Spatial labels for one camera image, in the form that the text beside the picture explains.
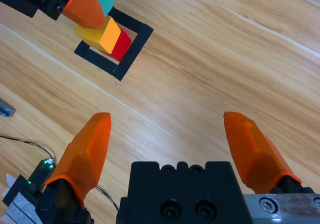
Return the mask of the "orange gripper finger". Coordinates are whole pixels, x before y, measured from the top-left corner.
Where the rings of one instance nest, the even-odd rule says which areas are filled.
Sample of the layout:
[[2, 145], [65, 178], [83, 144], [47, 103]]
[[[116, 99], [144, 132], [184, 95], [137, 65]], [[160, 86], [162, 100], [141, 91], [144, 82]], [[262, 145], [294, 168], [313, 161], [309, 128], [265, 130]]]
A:
[[302, 187], [302, 180], [253, 120], [231, 111], [223, 118], [232, 159], [248, 188], [256, 194], [314, 193], [312, 188]]
[[96, 113], [68, 144], [35, 207], [43, 224], [95, 222], [84, 201], [99, 183], [111, 128], [111, 114]]

